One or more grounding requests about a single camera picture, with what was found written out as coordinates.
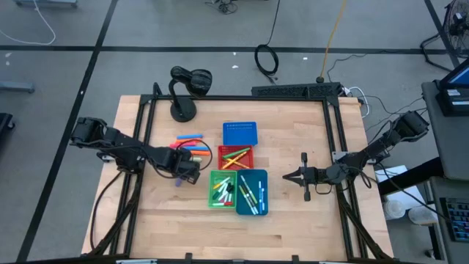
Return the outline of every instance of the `monitor screen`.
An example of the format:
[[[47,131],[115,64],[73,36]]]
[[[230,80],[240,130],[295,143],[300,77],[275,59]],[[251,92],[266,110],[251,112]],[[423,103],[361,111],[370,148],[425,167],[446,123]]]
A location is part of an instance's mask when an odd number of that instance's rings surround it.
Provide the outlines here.
[[[456,74],[449,80],[450,84],[469,84],[469,67]]]

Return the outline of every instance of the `wooden table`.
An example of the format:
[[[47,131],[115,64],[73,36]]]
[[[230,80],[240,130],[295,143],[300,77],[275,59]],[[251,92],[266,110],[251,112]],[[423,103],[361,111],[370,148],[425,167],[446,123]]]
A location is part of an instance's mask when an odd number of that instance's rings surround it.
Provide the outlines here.
[[[366,146],[361,113],[355,98],[339,98],[347,145],[350,151]],[[168,146],[176,135],[203,133],[213,149],[214,161],[201,172],[196,185],[184,182],[179,188],[173,180],[158,176],[147,164],[144,173],[131,257],[177,258],[186,252],[194,259],[347,260],[344,250],[339,206],[335,191],[319,195],[311,190],[311,201],[303,201],[303,188],[281,176],[300,166],[300,154],[308,153],[308,165],[326,168],[331,165],[322,104],[294,101],[216,101],[197,100],[197,115],[187,123],[171,118],[168,100],[156,103],[156,112],[149,144]],[[132,135],[139,96],[122,96],[114,127]],[[336,149],[340,150],[336,122],[331,110]],[[254,164],[266,169],[269,179],[269,214],[264,217],[239,216],[234,210],[209,209],[207,190],[209,173],[217,169],[217,148],[222,144],[222,124],[227,121],[256,121],[259,144],[254,147]],[[142,124],[143,140],[145,121]],[[117,173],[113,163],[104,164],[97,195]],[[371,167],[365,173],[373,176]],[[97,210],[95,243],[113,224],[121,177],[104,194]],[[392,256],[378,188],[367,189],[360,178],[355,181],[363,225]],[[319,186],[327,191],[329,186]],[[122,251],[127,225],[119,237]],[[355,230],[350,233],[355,237]],[[89,252],[89,231],[83,252]]]

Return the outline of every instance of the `desk lamp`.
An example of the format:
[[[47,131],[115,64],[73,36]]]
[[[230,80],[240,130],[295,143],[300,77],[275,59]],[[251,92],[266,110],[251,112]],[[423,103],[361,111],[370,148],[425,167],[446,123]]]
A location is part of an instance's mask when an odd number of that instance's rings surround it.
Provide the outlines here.
[[[198,98],[206,95],[212,86],[212,73],[208,70],[189,71],[183,67],[175,66],[171,69],[172,80],[169,82],[169,92],[173,97],[171,116],[178,122],[187,122],[196,116],[197,108],[190,98],[177,98],[174,85],[178,82],[185,84],[188,92]]]

